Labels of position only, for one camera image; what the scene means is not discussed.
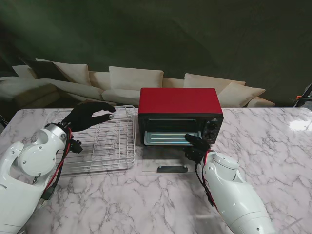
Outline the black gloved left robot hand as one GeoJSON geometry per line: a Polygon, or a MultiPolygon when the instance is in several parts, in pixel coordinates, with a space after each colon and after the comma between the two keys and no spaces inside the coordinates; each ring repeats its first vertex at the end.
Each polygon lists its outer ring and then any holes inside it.
{"type": "Polygon", "coordinates": [[[111,120],[114,117],[112,113],[115,111],[115,107],[105,102],[87,102],[77,105],[61,123],[73,132],[80,132],[111,120]],[[93,114],[99,111],[108,111],[109,113],[93,117],[93,114]]]}

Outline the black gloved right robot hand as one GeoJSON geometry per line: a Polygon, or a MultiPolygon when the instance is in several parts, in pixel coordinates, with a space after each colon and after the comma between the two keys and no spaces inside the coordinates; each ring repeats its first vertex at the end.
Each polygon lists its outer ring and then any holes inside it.
{"type": "Polygon", "coordinates": [[[185,157],[195,163],[200,164],[204,156],[211,149],[208,142],[198,136],[186,134],[185,139],[190,143],[190,146],[184,148],[185,157]]]}

